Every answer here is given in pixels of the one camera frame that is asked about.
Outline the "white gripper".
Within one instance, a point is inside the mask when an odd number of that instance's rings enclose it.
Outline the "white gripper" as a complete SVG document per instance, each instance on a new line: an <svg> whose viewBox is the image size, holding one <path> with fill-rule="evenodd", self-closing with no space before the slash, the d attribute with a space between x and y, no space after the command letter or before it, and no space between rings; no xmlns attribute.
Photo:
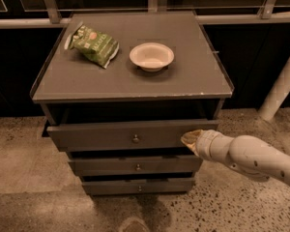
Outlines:
<svg viewBox="0 0 290 232"><path fill-rule="evenodd" d="M181 142L203 160L228 162L228 152L233 137L216 130L193 130L181 137Z"/></svg>

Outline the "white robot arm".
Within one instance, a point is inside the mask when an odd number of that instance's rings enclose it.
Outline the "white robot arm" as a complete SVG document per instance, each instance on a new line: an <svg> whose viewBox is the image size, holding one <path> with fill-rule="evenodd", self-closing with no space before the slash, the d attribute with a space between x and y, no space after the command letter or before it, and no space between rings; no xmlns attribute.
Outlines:
<svg viewBox="0 0 290 232"><path fill-rule="evenodd" d="M257 137L193 130L181 141L198 158L219 162L254 181L266 182L272 177L290 187L290 156Z"/></svg>

